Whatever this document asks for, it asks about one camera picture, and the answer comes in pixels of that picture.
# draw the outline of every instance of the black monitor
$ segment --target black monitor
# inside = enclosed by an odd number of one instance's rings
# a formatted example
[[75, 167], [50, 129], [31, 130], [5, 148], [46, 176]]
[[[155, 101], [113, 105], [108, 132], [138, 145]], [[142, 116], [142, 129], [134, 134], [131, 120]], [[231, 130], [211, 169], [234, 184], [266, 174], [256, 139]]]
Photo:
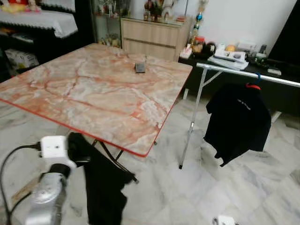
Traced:
[[300, 0], [297, 0], [269, 59], [300, 67]]

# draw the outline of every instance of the wooden cabinet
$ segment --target wooden cabinet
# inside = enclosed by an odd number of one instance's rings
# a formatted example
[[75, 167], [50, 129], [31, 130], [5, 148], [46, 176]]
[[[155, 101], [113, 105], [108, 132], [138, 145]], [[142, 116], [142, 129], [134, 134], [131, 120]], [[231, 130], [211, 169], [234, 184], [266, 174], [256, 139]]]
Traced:
[[188, 40], [190, 25], [190, 18], [184, 23], [122, 18], [123, 48], [128, 53], [143, 53], [178, 61], [180, 51]]

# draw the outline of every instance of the black cloth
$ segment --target black cloth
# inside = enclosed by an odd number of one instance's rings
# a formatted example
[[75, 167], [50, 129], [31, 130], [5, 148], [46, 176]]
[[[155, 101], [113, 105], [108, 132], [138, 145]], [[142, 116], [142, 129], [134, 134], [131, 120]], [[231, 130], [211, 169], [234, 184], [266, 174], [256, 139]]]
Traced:
[[90, 162], [83, 164], [89, 224], [120, 225], [127, 202], [120, 190], [132, 180], [133, 174], [117, 168], [78, 133], [68, 137], [68, 154], [73, 161], [90, 157]]
[[256, 85], [226, 84], [206, 105], [210, 122], [205, 141], [222, 167], [248, 150], [263, 151], [271, 116]]

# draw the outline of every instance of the cardboard box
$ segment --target cardboard box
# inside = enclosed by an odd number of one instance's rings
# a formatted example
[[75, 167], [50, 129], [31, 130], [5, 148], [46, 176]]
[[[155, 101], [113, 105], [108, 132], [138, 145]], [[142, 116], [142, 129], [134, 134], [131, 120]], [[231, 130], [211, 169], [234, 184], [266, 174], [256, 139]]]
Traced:
[[36, 56], [32, 53], [7, 49], [5, 54], [14, 69], [28, 68], [39, 64]]

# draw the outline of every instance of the marble floor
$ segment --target marble floor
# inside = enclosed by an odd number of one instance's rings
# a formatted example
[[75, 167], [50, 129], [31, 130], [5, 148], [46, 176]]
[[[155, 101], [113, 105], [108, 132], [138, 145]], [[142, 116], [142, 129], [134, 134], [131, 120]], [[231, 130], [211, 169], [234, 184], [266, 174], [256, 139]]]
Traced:
[[[216, 151], [202, 140], [209, 121], [206, 103], [201, 102], [182, 170], [178, 161], [194, 107], [192, 97], [177, 102], [147, 158], [123, 153], [120, 162], [136, 174], [140, 183], [131, 183], [122, 191], [128, 197], [122, 224], [210, 225], [220, 214], [234, 217], [240, 225], [300, 224], [299, 118], [281, 115], [271, 128], [265, 152], [248, 151], [221, 168], [222, 160], [214, 158]], [[0, 161], [19, 145], [68, 132], [53, 122], [0, 103]], [[110, 150], [118, 154], [117, 149]], [[7, 195], [16, 199], [15, 194], [35, 179], [43, 166], [33, 150], [15, 154], [4, 177]], [[87, 224], [84, 190], [83, 170], [77, 168], [69, 179], [62, 224]], [[26, 199], [16, 210], [14, 224], [23, 224], [29, 201]], [[3, 207], [0, 224], [4, 224]]]

